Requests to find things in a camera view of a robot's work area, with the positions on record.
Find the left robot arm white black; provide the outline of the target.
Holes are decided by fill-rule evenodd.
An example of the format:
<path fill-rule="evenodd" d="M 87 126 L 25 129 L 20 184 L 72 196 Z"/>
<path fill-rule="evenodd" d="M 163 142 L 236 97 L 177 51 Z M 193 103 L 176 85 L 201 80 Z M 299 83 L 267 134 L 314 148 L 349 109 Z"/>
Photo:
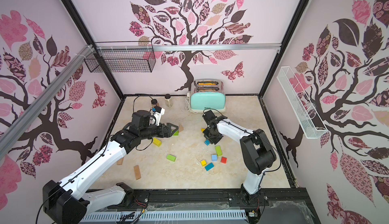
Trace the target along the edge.
<path fill-rule="evenodd" d="M 57 224 L 78 224 L 84 216 L 112 205 L 130 205 L 133 189 L 124 183 L 88 192 L 89 187 L 118 160 L 124 158 L 144 139 L 170 138 L 179 127 L 161 123 L 161 113 L 139 110 L 132 121 L 111 137 L 107 145 L 88 162 L 59 182 L 43 187 L 40 207 Z"/>

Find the natural wood plank block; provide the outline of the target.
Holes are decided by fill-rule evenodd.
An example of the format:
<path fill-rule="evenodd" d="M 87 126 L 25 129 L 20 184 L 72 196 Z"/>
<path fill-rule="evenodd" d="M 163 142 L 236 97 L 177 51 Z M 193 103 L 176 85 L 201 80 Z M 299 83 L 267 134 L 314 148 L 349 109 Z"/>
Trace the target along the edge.
<path fill-rule="evenodd" d="M 134 174 L 135 174 L 136 180 L 141 179 L 141 171 L 140 171 L 140 167 L 138 165 L 134 166 Z"/>

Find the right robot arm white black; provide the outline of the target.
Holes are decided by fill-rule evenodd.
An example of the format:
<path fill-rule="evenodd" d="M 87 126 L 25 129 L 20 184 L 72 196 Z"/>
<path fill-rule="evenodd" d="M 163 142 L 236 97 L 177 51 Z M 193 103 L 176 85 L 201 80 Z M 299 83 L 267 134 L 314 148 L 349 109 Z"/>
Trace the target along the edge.
<path fill-rule="evenodd" d="M 240 145 L 244 164 L 248 169 L 242 184 L 243 192 L 254 197 L 261 189 L 261 183 L 277 159 L 276 150 L 262 129 L 250 130 L 232 122 L 227 116 L 216 116 L 212 109 L 203 110 L 207 124 L 203 135 L 207 142 L 217 145 L 224 136 Z"/>

